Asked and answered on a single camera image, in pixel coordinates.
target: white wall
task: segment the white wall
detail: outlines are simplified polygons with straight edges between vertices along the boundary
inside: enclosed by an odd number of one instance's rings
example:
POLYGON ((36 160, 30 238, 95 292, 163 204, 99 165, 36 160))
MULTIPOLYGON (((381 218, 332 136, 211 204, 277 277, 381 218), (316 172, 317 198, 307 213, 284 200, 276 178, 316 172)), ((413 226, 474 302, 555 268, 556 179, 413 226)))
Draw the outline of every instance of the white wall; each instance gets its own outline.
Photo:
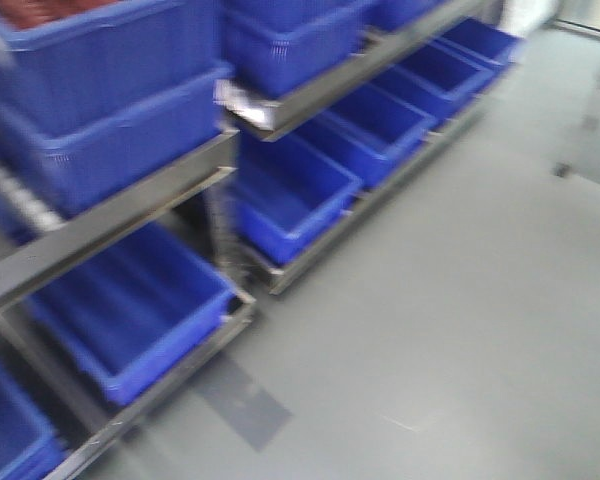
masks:
POLYGON ((554 14, 558 3, 558 0, 507 0, 501 28, 526 37, 554 14))

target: metal shelf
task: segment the metal shelf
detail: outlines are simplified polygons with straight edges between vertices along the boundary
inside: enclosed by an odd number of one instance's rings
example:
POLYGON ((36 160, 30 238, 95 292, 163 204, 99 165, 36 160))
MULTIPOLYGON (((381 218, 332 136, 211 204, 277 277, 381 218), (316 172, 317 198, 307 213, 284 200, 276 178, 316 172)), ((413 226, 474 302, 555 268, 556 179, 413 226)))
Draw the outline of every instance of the metal shelf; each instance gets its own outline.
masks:
POLYGON ((0 312, 235 171, 235 129, 0 260, 0 312))
POLYGON ((275 141, 313 117, 320 110, 362 85, 453 26, 461 17, 472 16, 491 0, 448 0, 415 23, 390 34, 370 34, 361 53, 279 100, 225 81, 221 96, 231 114, 266 141, 275 141))
POLYGON ((490 88, 477 95, 456 117, 446 122, 439 130, 431 132, 420 151, 400 167, 378 189, 363 192, 353 207, 331 230, 323 234, 300 257, 293 262, 276 267, 262 254, 252 247, 244 247, 248 257, 248 268, 251 274, 264 283, 272 295, 283 293, 296 279, 309 270, 318 259, 332 249, 339 241, 346 238, 351 230, 387 201, 397 189, 413 177, 427 162, 436 157, 445 147, 454 141, 483 112, 492 91, 504 79, 494 83, 490 88))
MULTIPOLYGON (((9 239, 0 232, 0 255, 8 254, 12 249, 9 239)), ((106 403, 97 390, 81 381, 80 374, 58 356, 54 346, 41 336, 22 308, 15 306, 0 314, 2 342, 10 345, 35 370, 44 383, 45 391, 55 395, 71 412, 74 420, 70 424, 55 418, 55 411, 48 412, 60 435, 63 438, 73 436, 76 425, 85 432, 75 443, 77 448, 45 477, 46 480, 67 480, 79 475, 240 334, 251 323, 255 299, 238 289, 230 305, 230 314, 224 317, 222 326, 215 333, 181 359, 133 404, 122 409, 106 403)))
POLYGON ((102 455, 111 444, 157 407, 188 378, 206 364, 216 353, 226 347, 250 323, 255 300, 240 292, 237 298, 241 306, 225 319, 224 325, 206 342, 175 365, 157 384, 145 392, 129 407, 109 418, 108 422, 87 439, 82 447, 73 452, 45 480, 69 480, 83 472, 102 455))

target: shelf rack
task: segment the shelf rack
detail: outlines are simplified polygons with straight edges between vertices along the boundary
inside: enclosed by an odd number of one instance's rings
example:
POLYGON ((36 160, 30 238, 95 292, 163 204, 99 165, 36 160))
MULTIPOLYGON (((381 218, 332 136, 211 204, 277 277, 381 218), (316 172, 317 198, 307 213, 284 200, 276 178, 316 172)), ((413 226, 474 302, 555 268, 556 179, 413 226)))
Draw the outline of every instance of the shelf rack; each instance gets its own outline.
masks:
POLYGON ((361 220, 386 202, 399 187, 464 132, 484 111, 486 103, 492 98, 493 91, 508 75, 500 78, 482 93, 476 95, 471 104, 454 118, 448 120, 438 130, 430 132, 424 145, 414 157, 399 167, 376 190, 361 193, 354 205, 344 212, 339 223, 318 238, 293 262, 277 267, 253 247, 244 247, 248 259, 248 269, 251 274, 266 286, 270 294, 279 295, 283 293, 295 280, 315 265, 320 257, 329 252, 343 238, 346 238, 361 220))
POLYGON ((171 165, 69 221, 36 198, 0 164, 1 197, 21 220, 42 235, 17 249, 0 231, 0 351, 28 365, 41 380, 35 389, 42 389, 45 397, 54 398, 62 411, 69 412, 68 423, 54 409, 47 412, 62 438, 75 437, 76 430, 82 432, 78 434, 80 439, 70 442, 69 456, 46 477, 48 480, 75 478, 181 386, 250 324, 255 299, 238 288, 222 326, 125 408, 104 401, 76 367, 59 355, 57 347, 17 305, 18 301, 196 194, 203 194, 208 204, 216 263, 225 274, 235 274, 240 262, 228 258, 235 247, 232 219, 223 214, 223 189, 225 180, 235 171, 237 133, 225 129, 171 165))
POLYGON ((218 185, 235 171, 237 137, 237 130, 225 129, 167 167, 0 260, 0 312, 164 212, 218 185))
MULTIPOLYGON (((9 241, 0 233, 0 255, 9 248, 12 248, 9 241)), ((133 404, 113 410, 79 380, 79 375, 72 367, 58 358, 53 347, 41 337, 24 310, 15 307, 0 314, 2 339, 34 368, 45 381, 50 393, 63 402, 63 406, 71 411, 74 419, 82 427, 81 430, 85 432, 78 442, 80 446, 72 449, 66 460, 45 477, 45 480, 72 479, 84 471, 116 439, 160 405, 168 395, 182 386, 193 373, 240 334, 251 323, 254 308, 254 298, 238 289, 232 302, 231 313, 224 317, 222 326, 215 333, 182 358, 133 404)), ((66 424, 65 420, 55 419, 53 416, 51 419, 62 437, 70 438, 74 434, 73 424, 66 424)))
POLYGON ((223 81, 221 98, 231 115, 265 141, 275 141, 328 107, 388 65, 449 29, 465 16, 480 13, 491 0, 447 0, 414 23, 392 33, 370 32, 367 47, 279 100, 235 81, 223 81))

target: blue plastic crate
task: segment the blue plastic crate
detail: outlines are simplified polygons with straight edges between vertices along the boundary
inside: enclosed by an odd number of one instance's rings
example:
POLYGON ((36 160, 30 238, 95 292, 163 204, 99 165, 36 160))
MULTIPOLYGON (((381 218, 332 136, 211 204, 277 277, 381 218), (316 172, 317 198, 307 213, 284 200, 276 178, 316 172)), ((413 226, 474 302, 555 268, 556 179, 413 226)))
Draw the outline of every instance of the blue plastic crate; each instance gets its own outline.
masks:
POLYGON ((240 12, 276 32, 290 32, 303 23, 350 4, 352 0, 224 0, 240 12))
POLYGON ((375 1, 355 0, 288 33, 227 10, 224 55, 243 83, 279 98, 358 50, 375 1))
POLYGON ((439 3, 440 0, 380 0, 373 9, 371 24, 393 31, 417 20, 439 3))
POLYGON ((11 212, 0 198, 0 230, 10 239, 22 245, 31 240, 31 233, 11 212))
POLYGON ((30 30, 0 17, 0 95, 59 136, 212 68, 210 0, 121 1, 30 30))
POLYGON ((430 43, 397 64, 407 78, 444 98, 455 114, 488 84, 494 72, 437 43, 430 43))
POLYGON ((39 480, 63 457, 47 420, 0 366, 0 480, 39 480))
POLYGON ((89 127, 50 138, 0 102, 0 157, 39 195, 74 215, 218 132, 219 67, 89 127))
POLYGON ((497 73, 506 69, 522 40, 495 27, 468 18, 436 41, 497 73))
POLYGON ((151 224, 27 303, 107 399, 127 405, 222 322, 232 287, 151 224))
POLYGON ((391 67, 372 80, 373 85, 383 92, 413 105, 435 118, 434 128, 453 115, 453 104, 439 89, 432 88, 414 76, 403 75, 402 70, 391 67))
POLYGON ((434 123, 430 115, 365 85, 297 131, 374 188, 418 148, 434 123))
POLYGON ((239 229, 278 265, 333 225, 360 181, 295 134, 275 143, 244 134, 234 186, 239 229))

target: red items in crate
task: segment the red items in crate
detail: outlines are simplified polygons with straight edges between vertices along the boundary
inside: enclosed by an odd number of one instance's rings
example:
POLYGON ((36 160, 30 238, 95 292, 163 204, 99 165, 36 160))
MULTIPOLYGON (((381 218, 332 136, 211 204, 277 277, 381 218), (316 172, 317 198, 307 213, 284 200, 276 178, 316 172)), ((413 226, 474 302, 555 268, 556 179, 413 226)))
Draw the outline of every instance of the red items in crate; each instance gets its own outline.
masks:
POLYGON ((0 14, 25 30, 70 17, 117 0, 0 0, 0 14))

